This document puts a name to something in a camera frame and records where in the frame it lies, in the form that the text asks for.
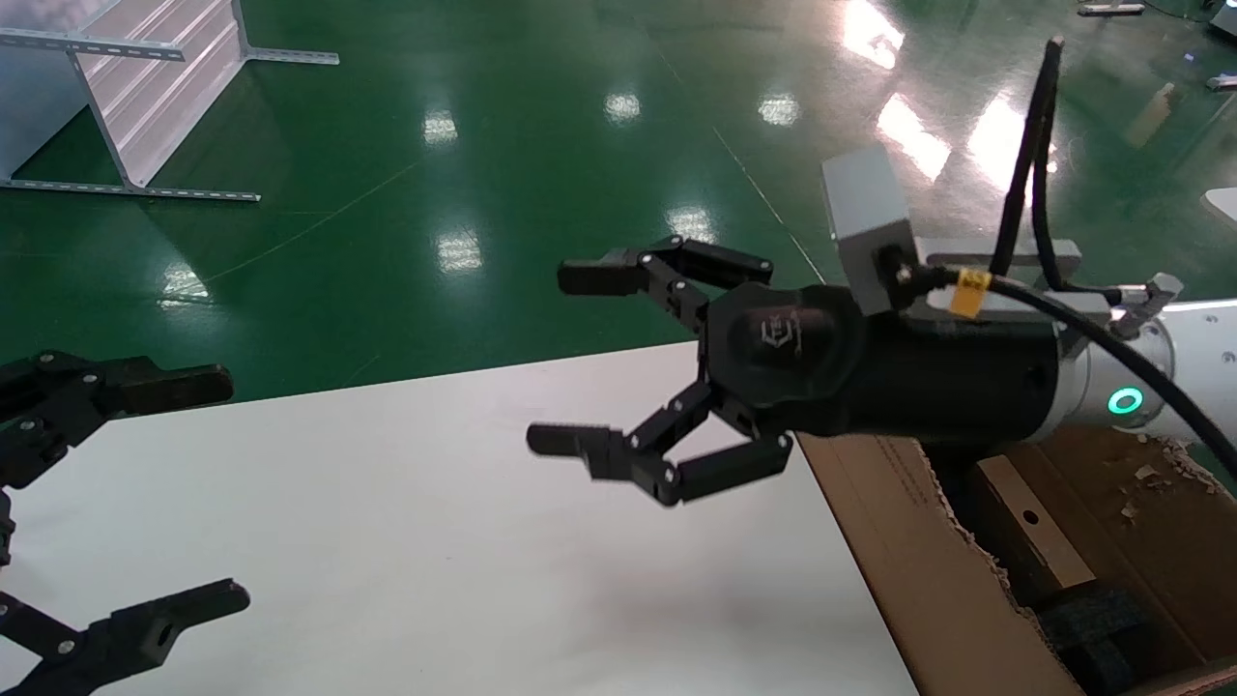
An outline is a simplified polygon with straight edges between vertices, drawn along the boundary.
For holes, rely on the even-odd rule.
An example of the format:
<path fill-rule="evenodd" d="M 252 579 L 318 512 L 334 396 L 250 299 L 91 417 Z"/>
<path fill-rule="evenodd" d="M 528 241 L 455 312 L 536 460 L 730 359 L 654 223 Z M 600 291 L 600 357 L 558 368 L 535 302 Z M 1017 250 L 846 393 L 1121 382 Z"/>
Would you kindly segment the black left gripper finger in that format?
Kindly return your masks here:
<path fill-rule="evenodd" d="M 1 485 L 24 490 L 119 417 L 216 405 L 235 393 L 220 363 L 158 368 L 148 357 L 89 361 L 47 351 L 1 368 Z"/>
<path fill-rule="evenodd" d="M 7 695 L 93 695 L 158 669 L 183 630 L 238 614 L 251 603 L 234 580 L 169 593 L 114 611 L 83 630 L 1 593 L 2 638 L 40 656 Z"/>

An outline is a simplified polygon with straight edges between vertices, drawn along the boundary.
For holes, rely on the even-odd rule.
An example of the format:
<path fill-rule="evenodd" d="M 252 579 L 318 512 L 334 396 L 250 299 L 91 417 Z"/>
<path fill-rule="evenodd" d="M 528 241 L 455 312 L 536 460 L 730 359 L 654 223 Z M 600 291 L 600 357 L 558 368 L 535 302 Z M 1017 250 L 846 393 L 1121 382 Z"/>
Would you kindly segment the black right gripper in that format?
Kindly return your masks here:
<path fill-rule="evenodd" d="M 785 472 L 788 431 L 1016 443 L 1047 422 L 1056 388 L 1051 329 L 866 316 L 847 287 L 761 286 L 773 269 L 763 257 L 682 235 L 562 261 L 563 294 L 649 295 L 700 334 L 708 380 L 631 431 L 531 423 L 529 451 L 578 459 L 593 481 L 635 485 L 672 508 Z M 710 302 L 698 283 L 729 292 Z M 743 443 L 673 461 L 669 452 L 711 417 Z"/>

